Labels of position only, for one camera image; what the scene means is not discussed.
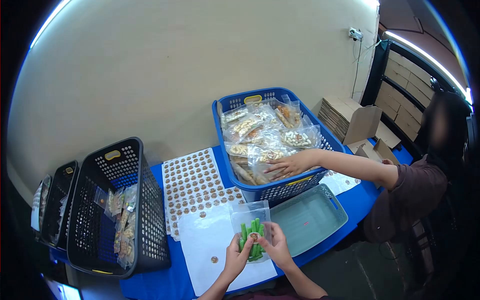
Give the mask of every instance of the yellow handle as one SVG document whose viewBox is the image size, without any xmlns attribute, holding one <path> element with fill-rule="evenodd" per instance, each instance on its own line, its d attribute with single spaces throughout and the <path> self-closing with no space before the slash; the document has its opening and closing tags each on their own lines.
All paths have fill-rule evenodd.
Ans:
<svg viewBox="0 0 480 300">
<path fill-rule="evenodd" d="M 250 99 L 250 98 L 257 98 L 257 97 L 260 97 L 260 100 L 257 100 L 257 101 L 247 101 L 247 99 Z M 246 97 L 244 100 L 243 100 L 243 103 L 247 103 L 247 102 L 258 102 L 258 101 L 261 101 L 262 100 L 262 95 L 256 95 L 256 96 L 250 96 L 250 97 Z"/>
<path fill-rule="evenodd" d="M 113 274 L 112 272 L 104 272 L 104 271 L 99 271 L 99 270 L 92 270 L 92 271 L 100 273 L 100 274 Z"/>
<path fill-rule="evenodd" d="M 310 178 L 312 178 L 312 177 L 313 177 L 313 175 L 311 175 L 311 176 L 309 176 L 309 177 L 305 177 L 305 178 L 299 179 L 299 180 L 297 180 L 297 181 L 294 181 L 294 182 L 291 182 L 291 183 L 287 183 L 285 186 L 294 185 L 294 184 L 296 184 L 296 183 L 299 183 L 299 182 L 302 182 L 302 181 L 308 180 L 308 179 L 310 179 Z"/>
<path fill-rule="evenodd" d="M 112 160 L 116 157 L 120 157 L 120 151 L 118 150 L 113 150 L 112 152 L 108 152 L 107 154 L 105 154 L 106 160 Z"/>
</svg>

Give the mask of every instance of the woman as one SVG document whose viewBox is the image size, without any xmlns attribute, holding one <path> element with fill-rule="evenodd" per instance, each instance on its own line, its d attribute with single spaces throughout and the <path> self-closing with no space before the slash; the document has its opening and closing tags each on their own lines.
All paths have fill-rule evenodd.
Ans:
<svg viewBox="0 0 480 300">
<path fill-rule="evenodd" d="M 449 92 L 435 94 L 423 114 L 421 125 L 428 132 L 428 151 L 423 159 L 411 166 L 395 166 L 390 160 L 381 164 L 361 156 L 309 149 L 268 162 L 273 165 L 265 172 L 283 169 L 276 174 L 278 178 L 321 166 L 381 184 L 385 190 L 358 228 L 343 241 L 343 248 L 361 240 L 385 242 L 399 236 L 435 209 L 448 182 L 462 173 L 466 117 L 470 112 L 460 96 Z"/>
<path fill-rule="evenodd" d="M 272 232 L 272 244 L 266 239 L 259 238 L 259 244 L 265 249 L 275 264 L 282 269 L 287 279 L 295 289 L 295 293 L 276 293 L 272 296 L 269 293 L 258 291 L 236 296 L 232 299 L 237 300 L 303 300 L 303 299 L 322 299 L 328 300 L 325 290 L 311 281 L 293 262 L 292 256 L 288 251 L 287 238 L 277 223 L 268 223 Z M 232 242 L 227 247 L 227 256 L 225 267 L 213 285 L 198 300 L 220 300 L 225 295 L 228 286 L 243 271 L 253 245 L 253 239 L 248 238 L 243 246 L 242 252 L 239 252 L 239 237 L 235 235 Z"/>
</svg>

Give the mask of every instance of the blue table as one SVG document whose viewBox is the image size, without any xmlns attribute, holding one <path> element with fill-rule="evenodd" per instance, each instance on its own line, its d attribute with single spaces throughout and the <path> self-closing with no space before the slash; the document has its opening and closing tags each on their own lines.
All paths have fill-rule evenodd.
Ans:
<svg viewBox="0 0 480 300">
<path fill-rule="evenodd" d="M 345 151 L 349 154 L 352 154 L 347 147 L 345 147 Z M 215 155 L 220 177 L 222 178 L 224 186 L 226 188 L 232 187 L 233 184 L 228 179 L 226 166 L 222 164 L 223 159 L 220 146 L 214 147 L 213 153 Z M 410 164 L 412 161 L 412 156 L 405 149 L 402 149 L 401 151 L 394 150 L 393 153 L 402 164 Z M 160 187 L 163 188 L 162 166 L 156 165 L 151 169 L 153 175 L 158 181 L 158 184 L 160 184 Z M 353 189 L 338 195 L 337 199 L 340 201 L 348 214 L 348 222 L 320 244 L 294 257 L 293 260 L 295 263 L 298 266 L 302 266 L 335 246 L 357 227 L 357 223 L 368 214 L 379 194 L 380 191 L 375 188 L 373 183 L 362 181 L 361 184 L 357 185 Z M 180 243 L 181 241 L 175 242 L 170 236 L 168 236 L 168 247 L 170 248 L 172 267 L 170 269 L 152 273 L 136 274 L 130 279 L 121 280 L 120 287 L 123 295 L 127 298 L 141 300 L 180 300 L 196 298 L 190 277 L 188 275 L 187 265 L 185 263 L 185 258 L 183 257 Z M 276 266 L 275 268 L 278 276 L 282 276 L 284 274 L 282 270 Z"/>
</svg>

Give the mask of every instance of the hand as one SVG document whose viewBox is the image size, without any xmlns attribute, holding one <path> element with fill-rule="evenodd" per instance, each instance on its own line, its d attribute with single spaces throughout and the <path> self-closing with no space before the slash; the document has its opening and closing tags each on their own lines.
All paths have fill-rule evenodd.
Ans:
<svg viewBox="0 0 480 300">
<path fill-rule="evenodd" d="M 308 149 L 284 158 L 269 160 L 267 161 L 267 164 L 271 164 L 273 166 L 265 170 L 265 173 L 283 169 L 283 171 L 274 175 L 272 179 L 277 179 L 282 176 L 291 177 L 301 174 L 311 167 L 314 167 L 315 155 L 318 154 L 317 151 L 318 149 Z"/>
<path fill-rule="evenodd" d="M 243 246 L 243 250 L 240 253 L 239 249 L 240 235 L 237 233 L 233 236 L 232 242 L 227 247 L 227 257 L 225 259 L 225 267 L 222 274 L 226 280 L 230 283 L 237 278 L 237 276 L 243 271 L 245 264 L 247 263 L 250 249 L 253 245 L 253 239 L 248 238 Z"/>
<path fill-rule="evenodd" d="M 384 165 L 393 165 L 393 161 L 391 161 L 390 159 L 384 159 L 382 160 L 382 164 Z"/>
<path fill-rule="evenodd" d="M 258 243 L 265 249 L 275 264 L 282 270 L 295 265 L 292 255 L 288 251 L 287 238 L 283 234 L 282 229 L 277 223 L 268 222 L 266 226 L 270 226 L 272 231 L 272 244 L 265 238 L 259 238 Z"/>
</svg>

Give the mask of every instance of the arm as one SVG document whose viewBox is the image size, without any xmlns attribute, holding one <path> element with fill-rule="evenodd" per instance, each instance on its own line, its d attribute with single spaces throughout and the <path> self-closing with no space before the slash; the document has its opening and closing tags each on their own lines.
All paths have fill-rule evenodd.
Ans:
<svg viewBox="0 0 480 300">
<path fill-rule="evenodd" d="M 385 165 L 366 157 L 322 149 L 304 150 L 267 163 L 274 165 L 268 168 L 266 173 L 285 168 L 276 174 L 275 178 L 284 175 L 294 176 L 312 167 L 321 166 L 350 177 L 377 182 L 387 189 L 394 188 L 398 180 L 395 165 Z"/>
<path fill-rule="evenodd" d="M 272 258 L 275 264 L 285 272 L 288 281 L 299 296 L 317 299 L 328 294 L 325 290 L 311 281 L 293 262 L 288 251 L 287 238 L 277 223 L 269 223 L 272 231 L 272 244 L 265 238 L 259 238 L 258 242 Z"/>
<path fill-rule="evenodd" d="M 253 239 L 248 238 L 243 246 L 241 253 L 239 252 L 239 235 L 236 234 L 230 245 L 227 247 L 227 255 L 225 258 L 225 267 L 220 276 L 215 280 L 212 286 L 201 295 L 198 300 L 221 300 L 228 289 L 228 286 L 243 271 L 247 263 L 250 249 L 253 245 Z"/>
</svg>

